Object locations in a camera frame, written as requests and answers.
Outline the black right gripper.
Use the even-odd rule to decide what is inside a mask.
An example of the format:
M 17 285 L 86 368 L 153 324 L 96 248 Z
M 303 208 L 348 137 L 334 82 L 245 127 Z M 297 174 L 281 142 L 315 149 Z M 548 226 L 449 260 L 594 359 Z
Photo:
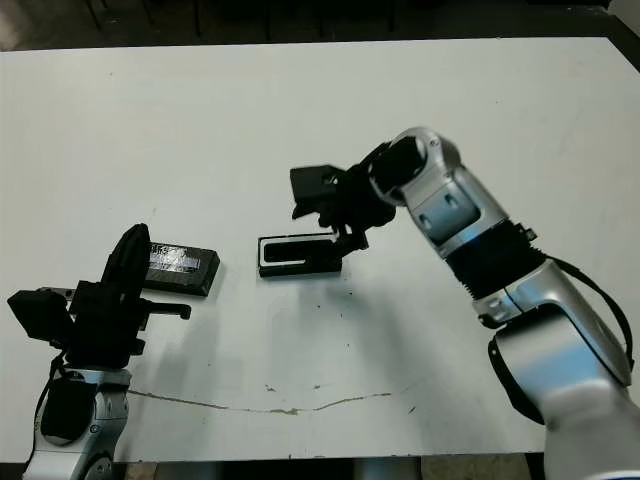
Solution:
M 386 225 L 396 214 L 396 207 L 383 201 L 372 186 L 369 165 L 360 162 L 347 170 L 322 165 L 320 176 L 324 185 L 332 185 L 334 193 L 324 201 L 318 223 L 331 227 L 336 257 L 368 249 L 364 231 Z

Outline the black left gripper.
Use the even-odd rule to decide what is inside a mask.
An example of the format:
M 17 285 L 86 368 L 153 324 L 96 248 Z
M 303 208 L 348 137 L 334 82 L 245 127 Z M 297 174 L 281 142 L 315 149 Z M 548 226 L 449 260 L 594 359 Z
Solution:
M 80 367 L 120 369 L 143 353 L 138 333 L 153 315 L 187 320 L 191 306 L 154 302 L 142 296 L 149 268 L 151 241 L 146 224 L 129 228 L 108 257 L 100 282 L 81 281 L 73 290 L 40 287 L 46 300 L 43 335 Z

